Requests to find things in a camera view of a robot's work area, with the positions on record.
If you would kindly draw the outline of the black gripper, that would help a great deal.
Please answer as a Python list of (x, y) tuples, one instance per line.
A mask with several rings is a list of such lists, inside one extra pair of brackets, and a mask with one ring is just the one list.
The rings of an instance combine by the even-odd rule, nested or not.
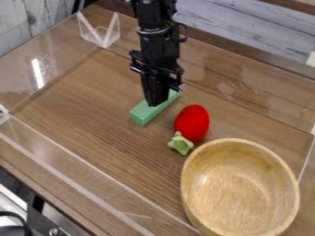
[(139, 30), (140, 49), (131, 50), (131, 69), (141, 77), (141, 86), (149, 107), (168, 99), (168, 90), (181, 90), (183, 68), (177, 63), (184, 38), (177, 27)]

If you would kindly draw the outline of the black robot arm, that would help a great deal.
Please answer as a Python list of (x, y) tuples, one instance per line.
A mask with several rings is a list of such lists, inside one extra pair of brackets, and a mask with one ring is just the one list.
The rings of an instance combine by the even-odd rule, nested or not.
[(140, 50), (129, 51), (131, 69), (140, 75), (149, 107), (168, 100), (169, 90), (181, 91), (184, 70), (177, 60), (187, 36), (180, 35), (180, 27), (187, 26), (173, 19), (176, 3), (177, 0), (131, 0), (140, 40)]

